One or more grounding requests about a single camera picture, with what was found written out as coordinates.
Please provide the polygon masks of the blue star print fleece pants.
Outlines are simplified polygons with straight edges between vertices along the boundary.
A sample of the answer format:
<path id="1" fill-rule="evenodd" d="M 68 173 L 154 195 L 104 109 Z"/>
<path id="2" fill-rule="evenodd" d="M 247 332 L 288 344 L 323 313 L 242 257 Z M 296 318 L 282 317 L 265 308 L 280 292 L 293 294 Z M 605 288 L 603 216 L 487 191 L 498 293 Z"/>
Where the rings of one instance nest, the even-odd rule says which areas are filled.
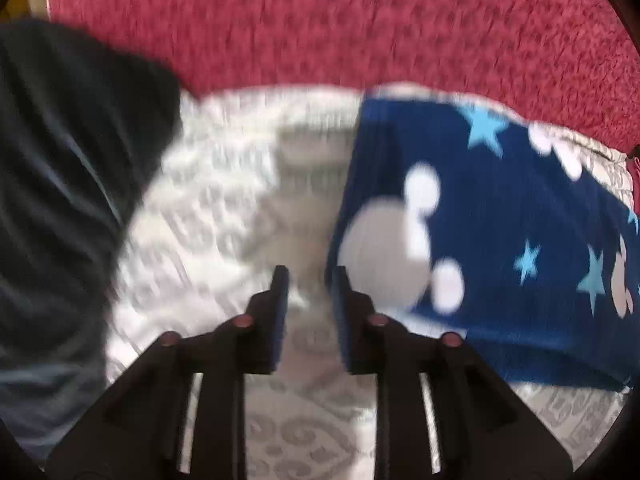
<path id="1" fill-rule="evenodd" d="M 541 126 L 367 98 L 326 266 L 509 382 L 639 380 L 639 218 Z"/>

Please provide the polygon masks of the black folded garment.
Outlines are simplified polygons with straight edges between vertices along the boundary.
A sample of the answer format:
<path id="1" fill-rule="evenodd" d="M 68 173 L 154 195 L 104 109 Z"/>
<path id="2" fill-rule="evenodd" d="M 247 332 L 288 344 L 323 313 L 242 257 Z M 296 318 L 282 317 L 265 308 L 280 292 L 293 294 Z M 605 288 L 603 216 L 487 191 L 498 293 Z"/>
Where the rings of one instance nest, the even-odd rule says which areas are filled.
<path id="1" fill-rule="evenodd" d="M 37 464 L 105 387 L 128 226 L 179 125 L 167 68 L 61 24 L 1 29 L 1 417 Z"/>

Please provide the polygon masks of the red textured blanket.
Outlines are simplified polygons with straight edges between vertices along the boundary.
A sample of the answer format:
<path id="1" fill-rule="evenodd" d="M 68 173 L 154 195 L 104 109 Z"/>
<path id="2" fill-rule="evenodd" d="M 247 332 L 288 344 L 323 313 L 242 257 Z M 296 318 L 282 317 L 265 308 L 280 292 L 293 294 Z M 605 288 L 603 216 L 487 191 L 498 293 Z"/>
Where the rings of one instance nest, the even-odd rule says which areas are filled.
<path id="1" fill-rule="evenodd" d="M 608 0 L 48 0 L 50 17 L 157 58 L 197 96 L 412 81 L 488 96 L 621 151 L 639 55 Z"/>

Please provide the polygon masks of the white grey patterned mattress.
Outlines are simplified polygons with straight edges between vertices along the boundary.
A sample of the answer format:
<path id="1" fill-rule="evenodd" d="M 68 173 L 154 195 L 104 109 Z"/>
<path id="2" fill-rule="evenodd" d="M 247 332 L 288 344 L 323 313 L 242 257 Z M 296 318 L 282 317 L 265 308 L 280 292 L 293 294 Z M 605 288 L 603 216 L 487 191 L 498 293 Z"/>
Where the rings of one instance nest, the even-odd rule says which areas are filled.
<path id="1" fill-rule="evenodd" d="M 119 259 L 107 344 L 115 377 L 162 330 L 196 335 L 239 313 L 290 271 L 283 354 L 246 381 L 247 466 L 253 479 L 367 479 L 374 469 L 376 385 L 344 371 L 326 266 L 362 102 L 478 104 L 472 94 L 390 84 L 370 93 L 265 88 L 180 100 L 181 127 L 130 226 Z M 533 122 L 566 141 L 607 190 L 634 209 L 622 153 L 573 130 Z M 581 465 L 639 381 L 620 391 L 506 382 Z"/>

